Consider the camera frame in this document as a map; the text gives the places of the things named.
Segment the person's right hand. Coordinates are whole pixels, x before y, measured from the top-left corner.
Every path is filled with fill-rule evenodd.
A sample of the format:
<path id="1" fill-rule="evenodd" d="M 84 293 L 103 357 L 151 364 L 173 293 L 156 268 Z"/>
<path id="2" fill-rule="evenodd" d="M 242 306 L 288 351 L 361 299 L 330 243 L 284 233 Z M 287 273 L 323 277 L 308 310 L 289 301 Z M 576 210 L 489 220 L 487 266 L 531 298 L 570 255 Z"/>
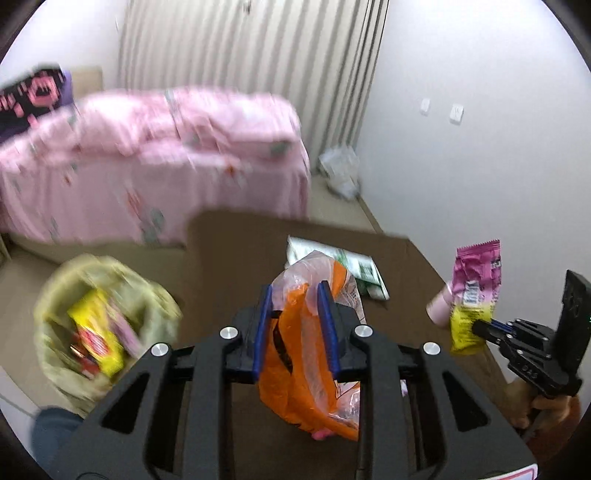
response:
<path id="1" fill-rule="evenodd" d="M 549 399 L 520 378 L 505 387 L 504 415 L 516 428 L 528 429 L 534 410 L 539 411 L 541 423 L 537 430 L 547 431 L 562 423 L 570 414 L 571 406 L 577 397 L 558 396 Z"/>

